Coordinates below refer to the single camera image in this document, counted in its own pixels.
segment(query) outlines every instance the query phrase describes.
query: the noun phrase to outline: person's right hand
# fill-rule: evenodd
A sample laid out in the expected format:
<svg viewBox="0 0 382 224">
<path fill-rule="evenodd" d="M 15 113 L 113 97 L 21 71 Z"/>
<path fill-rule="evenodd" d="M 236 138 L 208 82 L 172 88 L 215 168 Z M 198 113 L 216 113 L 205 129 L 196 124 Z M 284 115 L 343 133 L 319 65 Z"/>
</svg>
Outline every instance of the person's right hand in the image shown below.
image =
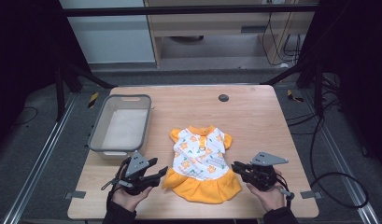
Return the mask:
<svg viewBox="0 0 382 224">
<path fill-rule="evenodd" d="M 276 169 L 275 171 L 278 175 L 281 175 L 281 172 Z M 246 183 L 246 186 L 252 194 L 256 195 L 260 199 L 266 212 L 284 207 L 284 194 L 279 190 L 282 189 L 283 186 L 281 186 L 278 182 L 276 182 L 275 186 L 268 191 L 260 191 L 250 183 Z"/>
</svg>

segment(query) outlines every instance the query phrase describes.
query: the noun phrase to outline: person's left hand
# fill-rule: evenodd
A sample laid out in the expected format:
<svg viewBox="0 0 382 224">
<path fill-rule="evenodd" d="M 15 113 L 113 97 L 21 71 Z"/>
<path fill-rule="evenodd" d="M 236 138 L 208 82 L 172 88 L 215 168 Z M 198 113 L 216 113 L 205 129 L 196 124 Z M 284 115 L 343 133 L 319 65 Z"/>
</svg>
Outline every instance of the person's left hand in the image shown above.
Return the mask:
<svg viewBox="0 0 382 224">
<path fill-rule="evenodd" d="M 135 211 L 138 204 L 146 199 L 153 187 L 148 187 L 138 195 L 130 195 L 123 188 L 117 189 L 112 196 L 112 202 L 117 203 L 129 212 Z"/>
</svg>

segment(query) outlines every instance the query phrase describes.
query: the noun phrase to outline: floor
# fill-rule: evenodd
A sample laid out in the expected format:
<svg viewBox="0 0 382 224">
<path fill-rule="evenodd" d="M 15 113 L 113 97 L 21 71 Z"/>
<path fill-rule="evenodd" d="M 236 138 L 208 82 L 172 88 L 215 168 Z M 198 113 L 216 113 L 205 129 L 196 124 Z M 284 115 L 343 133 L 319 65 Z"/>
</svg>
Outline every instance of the floor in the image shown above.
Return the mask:
<svg viewBox="0 0 382 224">
<path fill-rule="evenodd" d="M 295 42 L 296 38 L 292 36 L 286 53 L 295 49 Z M 108 82 L 121 85 L 259 83 L 296 63 L 294 57 L 284 52 L 282 56 L 288 60 L 275 65 L 268 63 L 255 35 L 205 36 L 201 41 L 195 41 L 194 37 L 175 37 L 164 40 L 162 64 L 158 68 L 134 67 L 124 74 L 95 74 Z M 335 75 L 327 76 L 336 79 Z M 348 209 L 335 203 L 316 186 L 315 192 L 322 192 L 323 195 L 322 199 L 317 200 L 320 215 L 313 220 L 300 222 L 382 223 L 381 166 L 374 158 L 362 156 L 357 136 L 337 104 L 327 106 L 324 125 L 319 129 L 315 144 L 311 145 L 314 139 L 311 133 L 318 121 L 311 116 L 313 88 L 298 90 L 294 85 L 296 78 L 297 74 L 294 74 L 277 83 L 275 90 L 289 124 L 300 120 L 297 118 L 300 115 L 304 115 L 302 118 L 311 117 L 302 125 L 290 125 L 308 179 L 310 182 L 314 179 L 311 172 L 314 167 L 309 163 L 309 155 L 314 149 L 318 174 L 339 171 L 356 176 L 370 196 L 370 203 L 362 209 Z M 60 139 L 50 140 L 50 131 L 57 125 L 54 86 L 37 91 L 27 99 L 27 107 L 19 117 L 19 125 L 14 126 L 2 145 L 6 153 L 0 157 L 0 223 L 19 198 L 23 198 L 26 203 L 25 207 L 15 207 L 19 209 L 22 223 L 84 223 L 68 219 L 65 211 L 70 201 L 64 195 L 76 187 L 78 172 L 88 152 L 84 143 L 87 143 L 88 133 L 98 113 L 98 105 L 95 109 L 85 105 L 93 92 L 99 91 L 102 98 L 108 95 L 108 90 L 101 90 L 88 80 L 81 81 L 84 90 L 74 100 L 76 112 L 68 118 L 66 126 L 59 129 Z M 288 90 L 292 91 L 293 98 L 289 97 Z M 67 94 L 67 102 L 73 100 L 72 97 Z M 334 102 L 335 96 L 327 94 L 324 99 L 328 105 Z M 42 155 L 41 148 L 47 143 L 52 145 L 53 150 Z M 45 156 L 47 160 L 40 160 L 40 156 Z M 26 192 L 23 189 L 24 183 L 29 181 L 27 176 L 38 165 L 36 161 L 41 161 L 41 171 L 35 176 L 34 187 L 26 189 L 29 190 Z M 321 184 L 329 192 L 334 192 L 335 198 L 350 204 L 362 203 L 362 189 L 346 178 L 328 177 L 321 180 Z"/>
</svg>

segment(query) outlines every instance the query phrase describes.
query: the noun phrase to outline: gray carpet floor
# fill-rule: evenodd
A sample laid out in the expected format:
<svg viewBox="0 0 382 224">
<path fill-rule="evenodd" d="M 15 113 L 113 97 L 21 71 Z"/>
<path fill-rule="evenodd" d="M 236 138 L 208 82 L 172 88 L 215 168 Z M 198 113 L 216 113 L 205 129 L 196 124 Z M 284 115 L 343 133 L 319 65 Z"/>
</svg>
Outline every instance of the gray carpet floor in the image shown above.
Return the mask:
<svg viewBox="0 0 382 224">
<path fill-rule="evenodd" d="M 241 83 L 256 84 L 279 74 L 281 68 L 232 68 L 208 70 L 176 70 L 172 71 L 129 71 L 126 73 L 96 73 L 101 79 L 121 86 L 126 85 L 176 85 L 176 84 L 222 84 Z M 287 90 L 294 96 L 307 98 L 312 88 L 299 91 L 294 86 L 293 77 L 275 86 L 276 95 L 288 124 L 302 120 L 294 119 L 313 114 L 310 104 L 297 102 L 288 98 Z M 64 198 L 66 192 L 75 190 L 89 148 L 87 142 L 92 126 L 97 119 L 99 109 L 109 90 L 96 86 L 87 79 L 80 79 L 83 84 L 81 93 L 76 93 L 75 106 L 66 122 L 50 159 L 39 177 L 34 192 L 25 207 L 21 222 L 24 223 L 77 223 L 67 216 L 70 201 Z M 99 97 L 93 108 L 87 105 L 91 95 L 98 91 Z M 66 91 L 66 98 L 72 93 Z M 335 100 L 333 94 L 325 96 L 328 104 Z M 23 183 L 33 169 L 41 148 L 45 145 L 55 125 L 57 115 L 54 85 L 29 95 L 26 107 L 19 116 L 18 124 L 4 140 L 0 155 L 0 222 L 5 217 L 21 191 Z M 354 134 L 346 115 L 340 111 L 340 105 L 333 105 L 324 111 L 324 125 L 328 128 L 345 158 L 354 177 L 368 190 L 370 205 L 382 223 L 382 166 L 376 158 L 364 157 L 361 144 Z M 312 132 L 317 125 L 315 119 L 302 124 L 290 126 L 292 138 L 300 155 L 307 178 L 314 180 L 310 166 Z M 313 162 L 317 175 L 337 171 L 329 144 L 323 134 L 318 132 L 313 145 Z M 330 176 L 321 180 L 321 185 L 341 202 L 352 203 L 344 178 Z M 319 215 L 311 220 L 300 220 L 301 223 L 366 223 L 361 219 L 360 211 L 346 208 L 322 192 L 318 199 Z M 233 222 L 221 220 L 217 223 Z M 237 220 L 237 223 L 255 223 L 255 220 Z"/>
</svg>

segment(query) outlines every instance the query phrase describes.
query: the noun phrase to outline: wooden desk panel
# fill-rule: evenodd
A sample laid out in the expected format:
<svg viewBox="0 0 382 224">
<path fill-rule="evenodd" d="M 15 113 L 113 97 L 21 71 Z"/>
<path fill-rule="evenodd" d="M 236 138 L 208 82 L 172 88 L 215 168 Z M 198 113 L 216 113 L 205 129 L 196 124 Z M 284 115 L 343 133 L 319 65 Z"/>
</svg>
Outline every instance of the wooden desk panel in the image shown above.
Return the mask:
<svg viewBox="0 0 382 224">
<path fill-rule="evenodd" d="M 147 170 L 155 174 L 164 166 L 171 166 L 174 158 L 173 128 L 189 125 L 205 127 L 210 124 L 233 137 L 233 144 L 225 154 L 228 164 L 248 162 L 258 152 L 266 151 L 288 159 L 276 166 L 295 193 L 292 210 L 297 217 L 315 217 L 318 208 L 314 199 L 302 199 L 301 190 L 310 190 L 289 129 L 271 86 L 166 86 L 122 87 L 111 94 L 148 94 L 152 99 L 151 122 L 145 157 L 158 158 Z M 220 102 L 220 94 L 229 95 L 228 102 Z M 100 188 L 117 172 L 120 161 L 101 159 L 90 152 L 77 190 L 86 191 L 84 199 L 72 199 L 68 215 L 73 219 L 102 219 L 106 213 L 105 191 Z M 243 190 L 222 204 L 189 203 L 172 190 L 157 187 L 137 207 L 138 219 L 170 218 L 259 218 L 264 210 L 242 182 Z"/>
</svg>

